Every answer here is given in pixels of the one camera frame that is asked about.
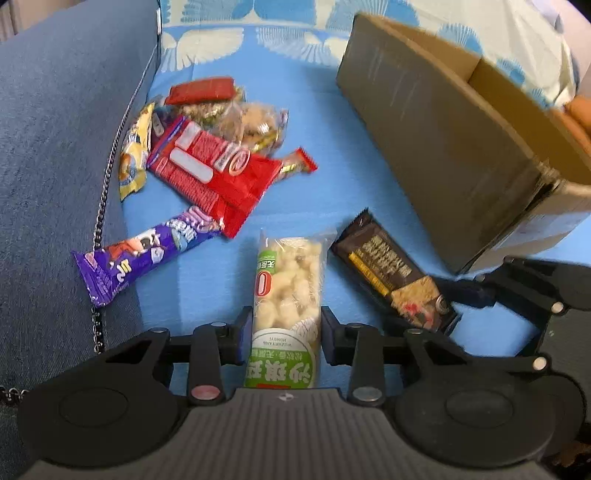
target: snack package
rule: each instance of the snack package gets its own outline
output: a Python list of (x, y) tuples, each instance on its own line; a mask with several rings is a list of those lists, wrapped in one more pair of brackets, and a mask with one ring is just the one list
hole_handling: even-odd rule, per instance
[(251, 153), (179, 117), (148, 158), (148, 168), (234, 238), (281, 170), (279, 160)]
[(153, 110), (153, 103), (142, 109), (123, 141), (119, 156), (119, 195), (122, 201), (146, 183), (146, 161), (150, 153)]
[(244, 88), (236, 87), (232, 100), (179, 105), (175, 107), (175, 110), (177, 114), (190, 118), (205, 130), (210, 130), (218, 124), (222, 115), (232, 102), (244, 102), (245, 100), (246, 93), (244, 92)]
[(281, 146), (289, 112), (261, 103), (232, 102), (212, 133), (251, 152), (270, 156)]
[(376, 297), (414, 327), (444, 330), (457, 312), (368, 209), (330, 247)]
[(163, 137), (166, 129), (178, 118), (178, 109), (173, 105), (156, 105), (152, 112), (152, 145)]
[(95, 307), (102, 307), (158, 264), (219, 235), (219, 224), (192, 206), (132, 238), (86, 254), (72, 254), (90, 301)]
[(277, 177), (275, 177), (273, 183), (288, 179), (295, 173), (312, 173), (313, 171), (318, 170), (318, 166), (314, 160), (312, 160), (312, 157), (301, 147), (287, 154), (280, 160), (282, 164), (281, 170), (277, 174)]
[(186, 105), (188, 103), (217, 102), (234, 97), (232, 77), (211, 77), (173, 85), (164, 103)]
[(261, 235), (245, 386), (311, 388), (316, 384), (323, 271), (334, 237)]

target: red biscuit package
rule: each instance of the red biscuit package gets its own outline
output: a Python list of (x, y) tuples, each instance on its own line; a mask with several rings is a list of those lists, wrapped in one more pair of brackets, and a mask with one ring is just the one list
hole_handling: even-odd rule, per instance
[(164, 103), (166, 105), (185, 105), (187, 103), (230, 100), (235, 93), (232, 77), (211, 77), (174, 85)]
[(168, 127), (147, 166), (234, 238), (282, 162), (218, 138), (181, 116)]

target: purple snack wrapper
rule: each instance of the purple snack wrapper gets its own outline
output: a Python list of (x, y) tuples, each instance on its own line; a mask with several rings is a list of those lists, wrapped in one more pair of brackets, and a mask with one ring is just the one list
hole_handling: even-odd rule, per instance
[(110, 303), (136, 278), (185, 250), (220, 236), (218, 223), (192, 206), (167, 222), (86, 254), (72, 252), (95, 307)]

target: blue denim sofa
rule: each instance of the blue denim sofa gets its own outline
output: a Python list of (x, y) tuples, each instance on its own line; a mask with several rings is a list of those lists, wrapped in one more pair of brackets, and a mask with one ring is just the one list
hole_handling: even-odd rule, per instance
[[(147, 68), (130, 119), (146, 101), (159, 61), (157, 8), (157, 0), (87, 0), (0, 44), (0, 385), (6, 389), (32, 388), (93, 355), (90, 304), (70, 250), (92, 247), (109, 152)], [(114, 176), (106, 244), (126, 238)], [(105, 309), (103, 323), (107, 348), (140, 330), (134, 288)], [(17, 433), (17, 409), (5, 403), (2, 480), (32, 461)]]

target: open cardboard box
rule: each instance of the open cardboard box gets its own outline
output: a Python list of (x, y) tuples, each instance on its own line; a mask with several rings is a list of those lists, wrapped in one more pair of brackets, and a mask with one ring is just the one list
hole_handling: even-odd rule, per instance
[(337, 83), (452, 272), (545, 250), (591, 213), (591, 159), (486, 60), (358, 14)]

